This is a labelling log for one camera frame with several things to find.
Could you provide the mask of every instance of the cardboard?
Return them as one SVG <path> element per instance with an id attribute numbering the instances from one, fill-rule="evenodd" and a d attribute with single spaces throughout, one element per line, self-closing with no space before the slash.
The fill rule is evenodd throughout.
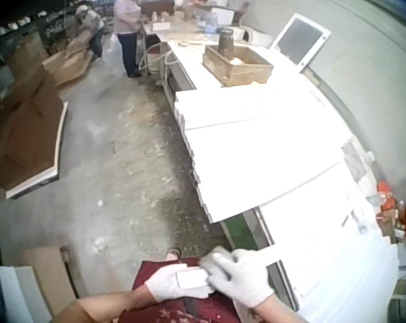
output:
<path id="1" fill-rule="evenodd" d="M 22 264 L 32 266 L 44 300 L 53 316 L 76 300 L 59 247 L 21 252 Z"/>
<path id="2" fill-rule="evenodd" d="M 56 85 L 61 85 L 83 75 L 89 66 L 91 57 L 87 50 L 71 56 L 68 56 L 67 51 L 63 50 L 42 63 L 46 70 L 53 74 Z"/>
<path id="3" fill-rule="evenodd" d="M 55 163 L 63 103 L 44 68 L 0 102 L 0 187 L 8 190 Z"/>
<path id="4" fill-rule="evenodd" d="M 39 34 L 27 37 L 26 41 L 8 56 L 6 62 L 15 79 L 21 79 L 39 68 L 43 58 L 47 56 L 39 37 Z"/>
<path id="5" fill-rule="evenodd" d="M 67 46 L 68 55 L 88 49 L 91 35 L 89 30 L 84 30 L 77 38 L 73 39 Z"/>

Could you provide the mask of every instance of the wall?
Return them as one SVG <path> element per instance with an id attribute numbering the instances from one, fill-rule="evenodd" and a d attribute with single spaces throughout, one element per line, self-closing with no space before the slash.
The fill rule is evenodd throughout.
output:
<path id="1" fill-rule="evenodd" d="M 331 31 L 310 68 L 351 110 L 406 199 L 406 27 L 364 0 L 255 0 L 242 23 L 276 37 L 294 13 Z"/>

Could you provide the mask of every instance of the factory floor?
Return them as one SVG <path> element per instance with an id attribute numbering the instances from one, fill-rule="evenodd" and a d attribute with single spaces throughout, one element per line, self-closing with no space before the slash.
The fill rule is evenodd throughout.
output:
<path id="1" fill-rule="evenodd" d="M 198 256 L 227 245 L 199 204 L 163 89 L 127 78 L 117 38 L 104 40 L 103 58 L 61 90 L 60 179 L 0 199 L 3 263 L 20 250 L 70 246 L 81 296 L 130 289 L 141 261 L 170 247 Z"/>

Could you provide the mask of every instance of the woman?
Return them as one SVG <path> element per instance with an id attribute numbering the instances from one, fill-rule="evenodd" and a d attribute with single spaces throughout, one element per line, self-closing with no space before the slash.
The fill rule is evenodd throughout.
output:
<path id="1" fill-rule="evenodd" d="M 123 66 L 128 77 L 141 77 L 135 63 L 140 13 L 136 0 L 116 0 L 114 4 L 114 33 L 122 45 Z"/>
<path id="2" fill-rule="evenodd" d="M 180 263 L 180 252 L 170 250 L 164 262 L 143 262 L 132 291 L 79 299 L 54 318 L 53 323 L 107 322 L 115 318 L 119 318 L 119 323 L 239 323 L 240 319 L 304 323 L 275 296 L 268 283 L 267 269 L 251 260 L 254 252 L 229 253 L 217 247 L 200 261 L 200 266 L 209 273 L 210 286 L 223 295 L 213 293 L 209 286 L 180 289 L 177 272 L 187 265 L 196 265 L 197 259 Z M 253 314 L 240 311 L 239 319 L 234 305 L 252 309 Z"/>

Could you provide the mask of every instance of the gloved hand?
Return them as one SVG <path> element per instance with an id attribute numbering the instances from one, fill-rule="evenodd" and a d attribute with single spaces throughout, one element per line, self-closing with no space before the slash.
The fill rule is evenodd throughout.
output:
<path id="1" fill-rule="evenodd" d="M 203 299 L 208 298 L 209 294 L 214 292 L 214 289 L 210 286 L 180 289 L 176 273 L 186 267 L 187 264 L 171 264 L 162 267 L 145 282 L 145 285 L 158 303 L 185 296 Z"/>
<path id="2" fill-rule="evenodd" d="M 255 308 L 273 294 L 267 269 L 253 259 L 255 253 L 237 249 L 226 256 L 215 251 L 211 254 L 212 265 L 207 266 L 205 261 L 200 266 L 210 274 L 210 285 L 244 306 Z"/>

